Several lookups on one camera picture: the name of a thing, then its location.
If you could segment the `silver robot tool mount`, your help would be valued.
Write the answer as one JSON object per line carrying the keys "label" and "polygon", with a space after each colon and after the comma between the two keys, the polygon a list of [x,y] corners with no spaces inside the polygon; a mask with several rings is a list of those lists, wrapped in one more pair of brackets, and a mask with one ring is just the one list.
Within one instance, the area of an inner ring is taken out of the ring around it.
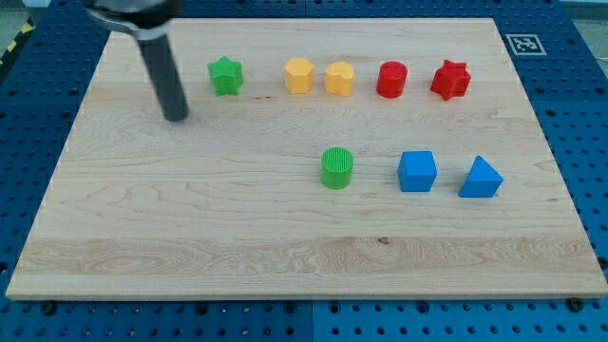
{"label": "silver robot tool mount", "polygon": [[91,20],[104,29],[128,34],[137,40],[165,35],[169,22],[183,8],[182,0],[84,0]]}

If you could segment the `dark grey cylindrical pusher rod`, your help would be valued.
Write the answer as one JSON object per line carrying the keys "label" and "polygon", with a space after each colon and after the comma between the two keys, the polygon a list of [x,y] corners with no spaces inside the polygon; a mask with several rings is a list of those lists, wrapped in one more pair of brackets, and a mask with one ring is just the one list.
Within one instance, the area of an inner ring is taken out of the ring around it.
{"label": "dark grey cylindrical pusher rod", "polygon": [[189,108],[168,37],[140,40],[138,45],[163,117],[168,122],[184,120]]}

